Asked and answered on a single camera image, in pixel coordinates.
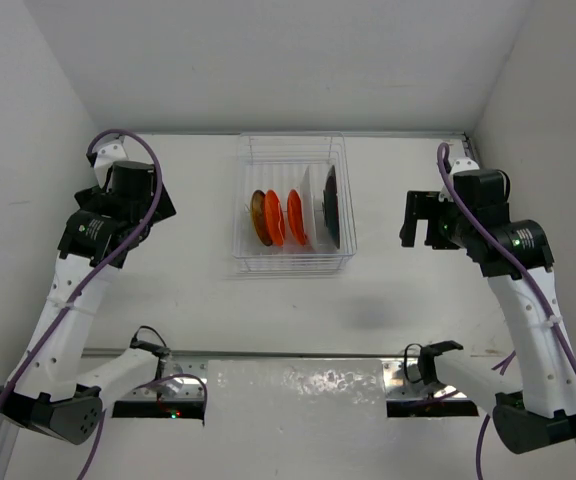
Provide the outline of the orange plastic plate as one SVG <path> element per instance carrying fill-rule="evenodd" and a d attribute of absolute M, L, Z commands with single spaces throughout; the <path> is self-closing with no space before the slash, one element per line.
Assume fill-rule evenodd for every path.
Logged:
<path fill-rule="evenodd" d="M 299 193 L 291 189 L 287 198 L 287 217 L 291 233 L 296 242 L 301 246 L 308 244 L 304 227 L 302 202 Z"/>
<path fill-rule="evenodd" d="M 279 197 L 272 189 L 265 193 L 264 215 L 272 243 L 282 247 L 285 242 L 285 222 Z"/>

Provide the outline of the dark teal round plate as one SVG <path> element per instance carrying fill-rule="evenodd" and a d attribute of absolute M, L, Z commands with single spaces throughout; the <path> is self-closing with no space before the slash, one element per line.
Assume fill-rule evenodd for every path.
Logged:
<path fill-rule="evenodd" d="M 324 224 L 336 249 L 340 248 L 340 221 L 336 169 L 332 165 L 328 170 L 323 190 Z"/>

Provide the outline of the yellow brown patterned plate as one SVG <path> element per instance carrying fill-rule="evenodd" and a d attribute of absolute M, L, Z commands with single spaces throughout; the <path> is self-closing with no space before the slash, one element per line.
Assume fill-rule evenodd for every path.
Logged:
<path fill-rule="evenodd" d="M 250 217 L 260 242 L 265 246 L 272 246 L 273 240 L 269 234 L 265 218 L 265 193 L 261 190 L 255 190 L 251 196 Z"/>

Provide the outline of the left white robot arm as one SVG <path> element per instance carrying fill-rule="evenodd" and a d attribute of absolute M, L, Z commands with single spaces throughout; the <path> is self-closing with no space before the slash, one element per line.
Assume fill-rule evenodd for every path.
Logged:
<path fill-rule="evenodd" d="M 68 443 L 85 442 L 103 411 L 160 377 L 167 351 L 134 340 L 116 359 L 82 374 L 90 328 L 127 255 L 176 211 L 156 167 L 129 160 L 122 138 L 87 155 L 96 185 L 76 193 L 78 209 L 59 241 L 55 273 L 24 357 L 0 385 L 0 414 Z"/>

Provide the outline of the white foam front panel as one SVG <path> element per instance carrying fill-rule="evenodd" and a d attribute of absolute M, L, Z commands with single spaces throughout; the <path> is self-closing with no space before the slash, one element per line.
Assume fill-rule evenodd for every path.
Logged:
<path fill-rule="evenodd" d="M 11 479 L 576 479 L 576 446 L 525 455 L 477 417 L 391 418 L 375 361 L 214 361 L 204 421 L 108 418 L 98 444 L 31 432 Z"/>

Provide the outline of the white plate red teal pattern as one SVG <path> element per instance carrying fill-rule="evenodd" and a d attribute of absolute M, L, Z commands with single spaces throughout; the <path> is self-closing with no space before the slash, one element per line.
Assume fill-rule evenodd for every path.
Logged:
<path fill-rule="evenodd" d="M 308 244 L 317 253 L 328 248 L 322 199 L 316 196 L 314 170 L 308 166 L 300 184 L 302 216 Z"/>

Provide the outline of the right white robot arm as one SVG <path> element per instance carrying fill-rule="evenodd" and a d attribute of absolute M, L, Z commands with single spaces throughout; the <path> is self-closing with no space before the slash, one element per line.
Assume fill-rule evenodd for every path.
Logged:
<path fill-rule="evenodd" d="M 425 220 L 425 245 L 462 249 L 479 266 L 504 315 L 520 378 L 467 361 L 461 344 L 445 340 L 421 347 L 412 382 L 455 387 L 486 412 L 515 454 L 576 440 L 576 359 L 544 230 L 533 220 L 511 220 L 504 172 L 467 158 L 450 161 L 443 151 L 437 166 L 441 190 L 407 194 L 401 243 L 413 246 Z"/>

